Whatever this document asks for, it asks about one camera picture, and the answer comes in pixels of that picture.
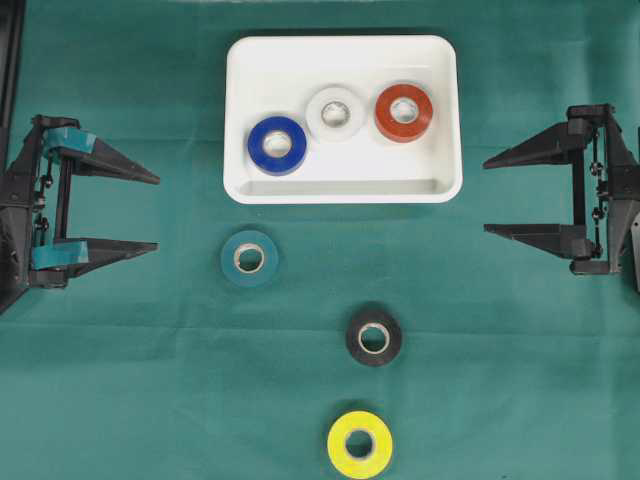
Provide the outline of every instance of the green tablecloth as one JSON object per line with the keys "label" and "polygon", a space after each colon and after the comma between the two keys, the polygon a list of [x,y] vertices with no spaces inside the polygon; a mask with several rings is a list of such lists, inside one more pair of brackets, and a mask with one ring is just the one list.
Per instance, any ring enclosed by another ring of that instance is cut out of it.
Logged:
{"label": "green tablecloth", "polygon": [[[0,477],[339,478],[331,422],[395,439],[388,479],[640,476],[640,296],[619,277],[483,233],[570,221],[568,169],[488,157],[611,102],[636,151],[636,1],[29,0],[12,154],[36,113],[82,125],[162,177],[74,182],[70,235],[160,249],[30,291],[0,318]],[[222,186],[225,55],[280,33],[431,33],[458,54],[464,186],[442,205],[249,206]],[[281,253],[252,290],[218,253],[255,227]],[[347,353],[368,301],[405,343]]]}

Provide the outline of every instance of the metal rod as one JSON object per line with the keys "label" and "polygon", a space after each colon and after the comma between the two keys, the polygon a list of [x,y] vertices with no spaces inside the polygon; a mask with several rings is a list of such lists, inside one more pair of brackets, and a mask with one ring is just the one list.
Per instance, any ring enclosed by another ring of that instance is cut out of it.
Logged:
{"label": "metal rod", "polygon": [[584,198],[584,151],[571,150],[571,173],[573,174],[573,224],[586,225],[586,202]]}
{"label": "metal rod", "polygon": [[60,181],[58,182],[58,206],[56,207],[56,229],[54,239],[67,238],[69,218],[69,198],[71,195],[71,174],[73,160],[60,157]]}

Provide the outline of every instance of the blue tape roll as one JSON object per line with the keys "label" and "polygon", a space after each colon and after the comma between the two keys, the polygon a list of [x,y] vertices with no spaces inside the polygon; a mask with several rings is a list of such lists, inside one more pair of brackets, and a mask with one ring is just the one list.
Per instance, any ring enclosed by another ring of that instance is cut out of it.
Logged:
{"label": "blue tape roll", "polygon": [[[262,259],[258,268],[245,272],[239,267],[242,251],[257,250]],[[225,276],[240,287],[257,287],[268,282],[278,270],[278,249],[273,241],[264,233],[256,230],[245,230],[231,236],[222,247],[220,264]]]}
{"label": "blue tape roll", "polygon": [[[291,149],[283,157],[272,157],[264,151],[265,137],[282,131],[291,139]],[[249,134],[247,148],[251,160],[268,175],[287,175],[302,164],[307,151],[307,137],[302,127],[287,117],[269,117],[259,122]]]}
{"label": "blue tape roll", "polygon": [[89,247],[86,240],[78,242],[53,243],[31,249],[34,270],[62,267],[89,262]]}

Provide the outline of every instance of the white tray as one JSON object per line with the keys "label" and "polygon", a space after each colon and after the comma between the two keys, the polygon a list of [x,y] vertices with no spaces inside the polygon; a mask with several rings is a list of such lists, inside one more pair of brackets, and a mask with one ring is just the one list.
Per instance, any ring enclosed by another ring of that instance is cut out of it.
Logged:
{"label": "white tray", "polygon": [[[386,87],[409,82],[431,98],[433,119],[421,138],[394,143],[373,111]],[[367,121],[342,143],[319,143],[304,122],[318,90],[345,86],[367,105]],[[296,120],[307,154],[295,172],[273,177],[247,151],[249,132],[274,115]],[[456,56],[430,35],[246,37],[227,56],[224,188],[241,203],[440,203],[462,186]]]}

